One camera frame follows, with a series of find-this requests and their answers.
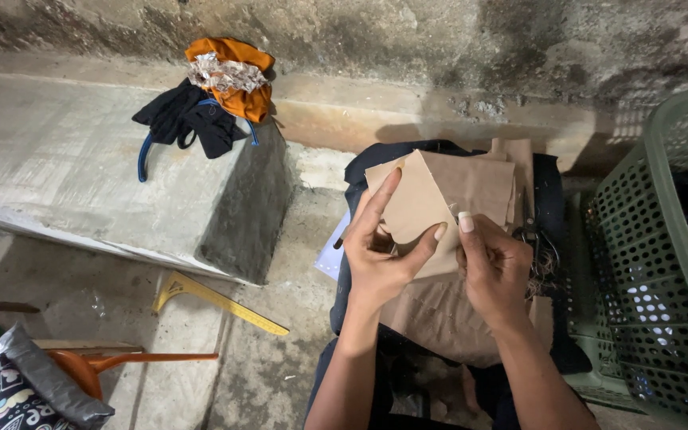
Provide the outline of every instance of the forearm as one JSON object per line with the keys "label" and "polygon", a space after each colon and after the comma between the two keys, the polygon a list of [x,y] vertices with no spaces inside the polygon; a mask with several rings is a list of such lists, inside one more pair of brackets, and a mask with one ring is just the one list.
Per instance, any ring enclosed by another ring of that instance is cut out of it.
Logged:
{"label": "forearm", "polygon": [[593,415],[559,375],[525,315],[493,335],[523,430],[599,430]]}
{"label": "forearm", "polygon": [[375,386],[380,308],[352,300],[305,430],[366,430]]}

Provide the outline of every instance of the person's right hand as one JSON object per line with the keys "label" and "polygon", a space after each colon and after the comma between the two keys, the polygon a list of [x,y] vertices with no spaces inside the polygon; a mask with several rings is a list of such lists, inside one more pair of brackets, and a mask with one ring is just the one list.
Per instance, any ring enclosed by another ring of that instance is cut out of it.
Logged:
{"label": "person's right hand", "polygon": [[527,318],[524,293],[533,249],[485,215],[458,214],[461,246],[455,257],[465,272],[466,295],[492,330]]}

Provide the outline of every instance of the person's left hand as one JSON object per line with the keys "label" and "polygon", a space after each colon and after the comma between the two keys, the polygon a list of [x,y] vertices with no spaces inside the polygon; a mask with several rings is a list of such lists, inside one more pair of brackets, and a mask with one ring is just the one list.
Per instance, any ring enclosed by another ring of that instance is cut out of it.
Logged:
{"label": "person's left hand", "polygon": [[381,215],[402,178],[402,170],[392,171],[378,190],[363,191],[355,216],[344,239],[344,251],[352,272],[349,301],[358,306],[380,309],[397,297],[416,273],[424,267],[447,230],[447,223],[434,224],[426,229],[416,247],[406,256],[389,253],[391,236],[381,227]]}

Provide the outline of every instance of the fingernail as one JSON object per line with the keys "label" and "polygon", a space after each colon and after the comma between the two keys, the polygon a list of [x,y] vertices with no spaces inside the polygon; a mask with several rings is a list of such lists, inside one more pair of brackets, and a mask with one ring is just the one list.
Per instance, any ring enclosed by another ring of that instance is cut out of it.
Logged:
{"label": "fingernail", "polygon": [[439,242],[440,239],[442,239],[443,236],[445,236],[445,232],[447,231],[447,223],[443,222],[440,223],[440,228],[437,229],[437,231],[434,232],[434,239]]}
{"label": "fingernail", "polygon": [[471,233],[474,231],[474,220],[472,220],[471,212],[461,212],[458,214],[458,227],[464,233]]}

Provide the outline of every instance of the yellow ruler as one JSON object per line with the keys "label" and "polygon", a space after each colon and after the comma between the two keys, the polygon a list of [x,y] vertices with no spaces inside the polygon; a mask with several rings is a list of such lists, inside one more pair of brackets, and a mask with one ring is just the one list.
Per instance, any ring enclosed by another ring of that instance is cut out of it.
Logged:
{"label": "yellow ruler", "polygon": [[288,329],[275,324],[251,309],[235,303],[211,288],[207,288],[205,285],[201,285],[179,272],[171,272],[169,280],[161,286],[158,297],[153,302],[153,312],[160,311],[160,309],[164,306],[164,303],[166,303],[170,298],[184,292],[196,295],[206,301],[214,303],[216,306],[226,310],[227,312],[243,318],[244,320],[259,328],[269,331],[270,333],[278,334],[280,336],[288,334]]}

